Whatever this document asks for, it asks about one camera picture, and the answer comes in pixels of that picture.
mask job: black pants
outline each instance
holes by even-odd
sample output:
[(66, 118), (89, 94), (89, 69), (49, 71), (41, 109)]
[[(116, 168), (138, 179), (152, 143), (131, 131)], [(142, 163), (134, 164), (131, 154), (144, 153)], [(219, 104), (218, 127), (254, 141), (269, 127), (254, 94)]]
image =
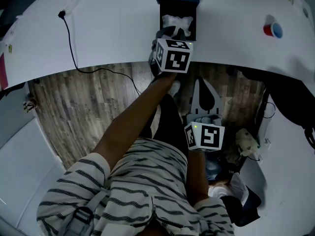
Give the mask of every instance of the black pants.
[[(187, 158), (188, 144), (186, 135), (173, 97), (169, 94), (166, 94), (159, 105), (161, 107), (161, 116), (159, 119), (157, 132), (153, 139), (171, 144), (172, 146), (179, 149)], [(139, 136), (152, 138), (151, 124), (154, 116), (156, 115), (156, 112), (157, 111), (155, 110), (151, 115)]]

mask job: white sneaker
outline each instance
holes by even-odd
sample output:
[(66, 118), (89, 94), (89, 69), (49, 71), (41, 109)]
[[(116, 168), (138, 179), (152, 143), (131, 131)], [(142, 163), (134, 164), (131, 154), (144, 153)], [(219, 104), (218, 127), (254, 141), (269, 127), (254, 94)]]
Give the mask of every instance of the white sneaker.
[(168, 91), (168, 94), (174, 98), (175, 94), (177, 94), (180, 87), (181, 83), (179, 81), (174, 81), (171, 89)]

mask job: white table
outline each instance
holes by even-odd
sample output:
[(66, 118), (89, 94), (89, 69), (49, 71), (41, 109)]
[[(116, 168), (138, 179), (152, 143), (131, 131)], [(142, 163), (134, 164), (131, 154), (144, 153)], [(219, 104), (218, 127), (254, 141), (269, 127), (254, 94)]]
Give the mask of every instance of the white table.
[[(36, 0), (17, 23), (12, 54), (0, 47), (10, 87), (74, 69), (66, 28), (58, 18), (64, 1)], [(264, 34), (268, 14), (281, 24), (282, 39)], [(156, 0), (82, 0), (66, 20), (79, 67), (146, 61), (159, 30), (159, 5)], [(314, 29), (288, 0), (201, 0), (192, 61), (269, 70), (313, 82)]]

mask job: red cup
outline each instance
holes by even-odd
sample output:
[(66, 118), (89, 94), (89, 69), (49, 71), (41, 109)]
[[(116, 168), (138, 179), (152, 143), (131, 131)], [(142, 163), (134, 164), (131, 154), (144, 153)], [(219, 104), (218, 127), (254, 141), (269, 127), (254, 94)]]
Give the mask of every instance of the red cup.
[(283, 31), (281, 26), (277, 22), (264, 26), (264, 32), (268, 36), (282, 38)]

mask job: striped shirt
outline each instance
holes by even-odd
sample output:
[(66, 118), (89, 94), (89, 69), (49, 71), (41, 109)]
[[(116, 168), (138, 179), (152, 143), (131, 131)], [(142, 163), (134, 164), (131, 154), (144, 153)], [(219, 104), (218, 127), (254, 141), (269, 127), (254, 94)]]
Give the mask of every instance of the striped shirt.
[(152, 219), (170, 235), (233, 235), (221, 199), (208, 198), (194, 207), (188, 203), (186, 175), (186, 157), (152, 139), (136, 140), (112, 172), (101, 155), (91, 153), (47, 192), (38, 207), (37, 222), (45, 235), (57, 235), (63, 220), (103, 187), (108, 194), (94, 211), (92, 235), (118, 236), (119, 227), (136, 235)]

